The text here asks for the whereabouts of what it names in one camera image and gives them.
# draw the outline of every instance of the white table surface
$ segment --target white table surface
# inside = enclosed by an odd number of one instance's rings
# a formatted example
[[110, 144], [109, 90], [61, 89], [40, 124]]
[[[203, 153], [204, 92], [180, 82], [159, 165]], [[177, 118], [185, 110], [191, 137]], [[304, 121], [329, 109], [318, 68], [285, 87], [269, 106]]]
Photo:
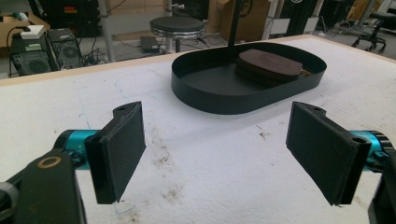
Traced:
[[272, 42], [328, 68], [313, 90], [242, 115], [180, 102], [170, 83], [180, 54], [0, 80], [0, 180], [52, 149], [62, 131], [102, 129], [113, 108], [141, 101], [147, 149], [124, 202], [96, 204], [89, 171], [77, 171], [89, 223], [368, 223], [380, 175], [363, 172], [352, 205], [329, 206], [286, 148], [291, 102], [396, 145], [396, 61], [311, 35]]

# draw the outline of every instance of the black oval tray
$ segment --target black oval tray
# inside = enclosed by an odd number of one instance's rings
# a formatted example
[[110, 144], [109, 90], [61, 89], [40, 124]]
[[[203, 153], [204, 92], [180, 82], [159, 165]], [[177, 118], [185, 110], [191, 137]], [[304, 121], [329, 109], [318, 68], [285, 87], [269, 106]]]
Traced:
[[[248, 49], [264, 50], [302, 63], [314, 75], [266, 87], [234, 71], [239, 53]], [[274, 43], [206, 49], [174, 60], [172, 90], [179, 100], [196, 109], [223, 115], [242, 114], [315, 88], [326, 68], [326, 63], [312, 53]]]

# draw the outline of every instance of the computer equipment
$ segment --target computer equipment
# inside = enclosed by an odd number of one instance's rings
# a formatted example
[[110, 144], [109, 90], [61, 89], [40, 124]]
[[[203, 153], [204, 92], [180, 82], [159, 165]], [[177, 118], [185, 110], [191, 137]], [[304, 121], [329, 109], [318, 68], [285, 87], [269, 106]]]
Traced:
[[61, 70], [83, 66], [78, 42], [69, 28], [49, 30], [48, 38]]
[[142, 53], [160, 52], [155, 36], [140, 36], [140, 46], [142, 47]]
[[12, 36], [9, 55], [20, 77], [58, 70], [50, 45], [44, 35], [38, 39], [22, 39], [20, 35]]
[[42, 18], [52, 29], [70, 28], [77, 37], [97, 37], [99, 4], [97, 0], [38, 0]]
[[27, 28], [30, 31], [23, 31], [21, 33], [22, 39], [38, 39], [46, 32], [44, 25], [29, 25]]

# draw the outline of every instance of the black stool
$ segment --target black stool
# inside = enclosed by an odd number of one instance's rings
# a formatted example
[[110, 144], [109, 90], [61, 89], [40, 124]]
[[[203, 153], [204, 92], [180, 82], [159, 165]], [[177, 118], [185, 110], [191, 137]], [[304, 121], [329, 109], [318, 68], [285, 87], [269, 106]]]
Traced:
[[205, 33], [203, 22], [190, 17], [159, 17], [149, 22], [151, 32], [176, 40], [176, 52], [180, 52], [180, 39], [198, 38]]
[[378, 53], [383, 53], [385, 47], [387, 46], [385, 39], [377, 37], [379, 29], [381, 28], [384, 21], [396, 21], [396, 15], [387, 13], [387, 12], [372, 12], [370, 13], [370, 17], [378, 19], [378, 25], [375, 27], [374, 31], [370, 35], [360, 35], [359, 38], [353, 43], [352, 47], [356, 47], [359, 45], [361, 40], [370, 41], [372, 45], [370, 48], [367, 48], [366, 51], [371, 51], [376, 48], [376, 44], [383, 44], [383, 47], [378, 51]]

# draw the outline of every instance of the stool leg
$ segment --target stool leg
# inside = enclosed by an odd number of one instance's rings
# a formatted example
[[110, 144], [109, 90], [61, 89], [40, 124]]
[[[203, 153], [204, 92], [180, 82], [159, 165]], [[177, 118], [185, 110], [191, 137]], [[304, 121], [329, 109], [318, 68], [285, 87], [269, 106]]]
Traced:
[[176, 53], [178, 53], [180, 52], [180, 40], [176, 39], [175, 42], [176, 42]]
[[165, 53], [172, 53], [172, 38], [165, 38]]

